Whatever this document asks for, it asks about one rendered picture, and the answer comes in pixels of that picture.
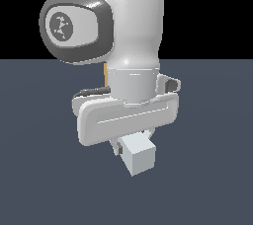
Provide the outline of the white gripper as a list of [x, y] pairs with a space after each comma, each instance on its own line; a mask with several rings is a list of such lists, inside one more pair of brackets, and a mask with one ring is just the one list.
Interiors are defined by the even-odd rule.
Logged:
[[123, 153], [119, 137], [142, 131], [150, 139], [155, 127], [172, 123], [178, 114], [181, 81], [159, 74], [156, 97], [146, 106], [126, 107], [110, 95], [110, 88], [85, 89], [72, 99], [79, 142], [84, 146], [110, 140], [116, 156]]

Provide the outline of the white square peg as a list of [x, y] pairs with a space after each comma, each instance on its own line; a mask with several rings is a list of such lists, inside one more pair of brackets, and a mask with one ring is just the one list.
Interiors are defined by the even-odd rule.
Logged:
[[122, 160], [132, 177], [154, 167], [156, 146], [142, 132], [123, 136], [118, 142], [123, 147]]

